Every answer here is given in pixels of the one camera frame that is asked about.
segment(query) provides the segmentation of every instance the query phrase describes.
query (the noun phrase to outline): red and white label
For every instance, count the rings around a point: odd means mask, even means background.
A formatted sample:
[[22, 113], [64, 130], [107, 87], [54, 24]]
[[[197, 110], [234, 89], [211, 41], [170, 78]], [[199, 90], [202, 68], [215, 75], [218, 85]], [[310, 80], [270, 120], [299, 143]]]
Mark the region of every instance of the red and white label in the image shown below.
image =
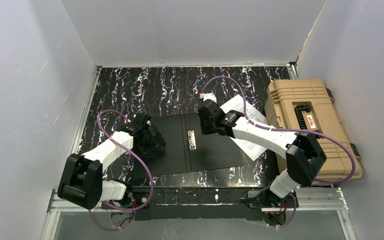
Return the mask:
[[312, 115], [307, 115], [308, 123], [310, 124], [310, 128], [316, 129], [316, 123], [314, 122], [314, 118]]

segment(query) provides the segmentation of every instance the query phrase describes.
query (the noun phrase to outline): black marble table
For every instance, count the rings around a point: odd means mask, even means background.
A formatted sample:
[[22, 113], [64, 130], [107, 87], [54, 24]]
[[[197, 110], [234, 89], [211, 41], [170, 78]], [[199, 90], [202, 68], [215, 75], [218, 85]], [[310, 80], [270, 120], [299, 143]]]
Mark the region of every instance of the black marble table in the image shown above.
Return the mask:
[[[133, 119], [137, 112], [146, 112], [152, 117], [193, 113], [199, 103], [198, 93], [202, 86], [219, 75], [237, 80], [246, 100], [261, 112], [268, 97], [269, 83], [275, 79], [290, 78], [285, 66], [103, 68], [78, 152], [87, 152], [106, 139], [96, 124], [99, 112], [114, 109], [129, 119]], [[208, 91], [214, 92], [219, 105], [238, 94], [233, 84], [224, 79], [211, 85]], [[102, 118], [102, 125], [111, 134], [120, 121], [123, 121], [121, 117], [109, 113]], [[242, 159], [243, 166], [156, 176], [153, 181], [161, 187], [265, 187], [279, 174], [272, 151], [267, 150], [255, 161], [242, 152]], [[132, 179], [133, 168], [142, 166], [125, 154], [108, 167], [104, 179], [148, 186], [146, 178]]]

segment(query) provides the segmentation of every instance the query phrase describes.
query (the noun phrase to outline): marble pattern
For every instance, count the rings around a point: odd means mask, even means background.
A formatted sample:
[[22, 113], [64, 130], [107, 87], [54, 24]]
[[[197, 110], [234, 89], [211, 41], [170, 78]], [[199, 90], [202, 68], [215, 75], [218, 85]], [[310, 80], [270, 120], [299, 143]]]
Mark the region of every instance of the marble pattern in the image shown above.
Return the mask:
[[[150, 116], [193, 113], [204, 83], [219, 75], [237, 80], [246, 100], [260, 111], [264, 110], [269, 83], [290, 78], [284, 66], [103, 68], [78, 152], [87, 152], [106, 139], [96, 124], [99, 112], [114, 109], [129, 119], [133, 119], [136, 112], [146, 112]], [[234, 85], [224, 79], [218, 80], [208, 91], [214, 92], [220, 105], [238, 94]], [[102, 125], [111, 133], [120, 121], [124, 120], [108, 114], [102, 118]], [[243, 166], [157, 176], [153, 181], [156, 186], [166, 187], [265, 187], [278, 174], [273, 152], [266, 151], [256, 161], [243, 152], [242, 156]], [[133, 157], [125, 154], [108, 167], [104, 179], [118, 179], [135, 186], [148, 185], [147, 179], [132, 179], [133, 167], [142, 168]]]

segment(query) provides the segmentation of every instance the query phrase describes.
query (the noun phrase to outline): white wall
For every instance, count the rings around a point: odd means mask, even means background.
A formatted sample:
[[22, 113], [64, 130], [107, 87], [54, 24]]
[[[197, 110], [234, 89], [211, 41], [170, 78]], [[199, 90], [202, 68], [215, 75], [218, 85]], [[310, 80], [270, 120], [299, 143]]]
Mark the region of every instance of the white wall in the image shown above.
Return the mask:
[[62, 0], [104, 67], [297, 59], [324, 0]]
[[59, 0], [0, 1], [0, 240], [40, 238], [95, 74]]
[[297, 70], [332, 90], [361, 154], [362, 179], [341, 185], [358, 239], [384, 239], [384, 1], [329, 1]]

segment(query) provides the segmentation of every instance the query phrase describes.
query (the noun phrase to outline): robotic arm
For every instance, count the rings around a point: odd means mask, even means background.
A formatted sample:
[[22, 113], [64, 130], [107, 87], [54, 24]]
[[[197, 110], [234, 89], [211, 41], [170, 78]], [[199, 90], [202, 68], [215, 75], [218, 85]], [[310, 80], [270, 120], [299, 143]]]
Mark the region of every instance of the robotic arm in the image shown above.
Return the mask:
[[[121, 123], [111, 138], [143, 156], [160, 146], [166, 146], [157, 125], [151, 125], [151, 117], [136, 114], [134, 121]], [[82, 155], [71, 154], [65, 162], [58, 197], [88, 210], [101, 201], [121, 200], [126, 185], [118, 181], [102, 181], [103, 171], [126, 151], [110, 139]]]
[[277, 206], [285, 197], [300, 188], [309, 186], [316, 178], [326, 161], [326, 155], [312, 134], [279, 132], [258, 128], [235, 110], [225, 113], [215, 102], [211, 93], [200, 96], [203, 100], [198, 108], [202, 133], [218, 133], [247, 140], [272, 150], [286, 159], [287, 169], [256, 197], [242, 199], [241, 203], [254, 203], [262, 206]]

